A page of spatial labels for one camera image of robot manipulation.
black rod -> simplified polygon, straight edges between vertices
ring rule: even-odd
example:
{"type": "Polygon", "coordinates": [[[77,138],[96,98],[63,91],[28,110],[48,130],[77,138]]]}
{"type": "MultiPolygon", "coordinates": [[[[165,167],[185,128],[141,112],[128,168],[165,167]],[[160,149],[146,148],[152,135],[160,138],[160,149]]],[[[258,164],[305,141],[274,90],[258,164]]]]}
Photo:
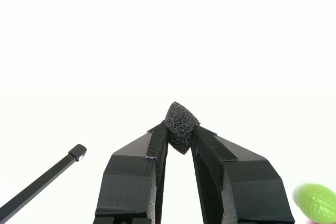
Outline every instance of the black rod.
{"type": "Polygon", "coordinates": [[[4,224],[14,214],[20,211],[26,204],[28,204],[36,195],[38,195],[44,188],[53,182],[74,162],[80,161],[84,157],[86,150],[87,149],[83,145],[76,145],[69,151],[69,154],[61,159],[56,165],[46,171],[42,176],[27,186],[13,199],[3,205],[0,208],[0,224],[4,224]]]}

foam pad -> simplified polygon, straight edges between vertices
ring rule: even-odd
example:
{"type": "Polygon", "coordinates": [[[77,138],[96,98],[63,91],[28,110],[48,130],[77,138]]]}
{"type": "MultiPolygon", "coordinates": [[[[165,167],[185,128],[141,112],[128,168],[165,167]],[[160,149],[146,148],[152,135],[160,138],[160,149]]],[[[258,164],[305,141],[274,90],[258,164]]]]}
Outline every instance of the foam pad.
{"type": "Polygon", "coordinates": [[[193,130],[200,124],[197,118],[185,107],[173,102],[164,124],[169,131],[168,142],[178,152],[185,154],[193,143],[193,130]]]}

black tape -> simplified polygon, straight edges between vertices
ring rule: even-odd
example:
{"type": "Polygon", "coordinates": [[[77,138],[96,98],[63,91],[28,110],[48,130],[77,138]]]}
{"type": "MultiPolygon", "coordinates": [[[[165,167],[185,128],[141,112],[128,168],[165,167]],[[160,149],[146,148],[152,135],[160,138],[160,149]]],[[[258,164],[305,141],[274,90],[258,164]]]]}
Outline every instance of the black tape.
{"type": "Polygon", "coordinates": [[[152,137],[148,145],[146,158],[156,160],[156,187],[159,188],[163,167],[167,157],[168,128],[162,122],[149,130],[149,132],[152,132],[152,137]]]}
{"type": "Polygon", "coordinates": [[[221,191],[223,181],[222,162],[236,162],[238,158],[214,137],[213,132],[201,126],[194,130],[194,141],[197,144],[197,152],[202,156],[218,190],[221,191]]]}

white background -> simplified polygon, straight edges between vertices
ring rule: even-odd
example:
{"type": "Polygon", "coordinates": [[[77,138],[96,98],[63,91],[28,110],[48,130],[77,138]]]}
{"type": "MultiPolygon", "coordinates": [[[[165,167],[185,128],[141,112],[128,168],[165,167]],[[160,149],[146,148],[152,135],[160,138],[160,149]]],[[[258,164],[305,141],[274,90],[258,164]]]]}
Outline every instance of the white background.
{"type": "MultiPolygon", "coordinates": [[[[173,101],[268,158],[304,223],[295,186],[336,190],[335,3],[0,0],[0,205],[88,148],[8,223],[92,223],[111,154],[173,101]]],[[[162,224],[202,223],[191,155],[169,151],[162,224]]]]}

textured green ball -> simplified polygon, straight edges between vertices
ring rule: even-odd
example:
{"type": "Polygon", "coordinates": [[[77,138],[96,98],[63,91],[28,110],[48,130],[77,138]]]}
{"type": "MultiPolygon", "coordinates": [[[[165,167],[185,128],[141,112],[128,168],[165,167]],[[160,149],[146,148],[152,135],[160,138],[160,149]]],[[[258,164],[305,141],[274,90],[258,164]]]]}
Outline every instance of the textured green ball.
{"type": "Polygon", "coordinates": [[[325,186],[306,184],[297,190],[295,201],[310,220],[319,224],[336,222],[336,194],[325,186]]]}

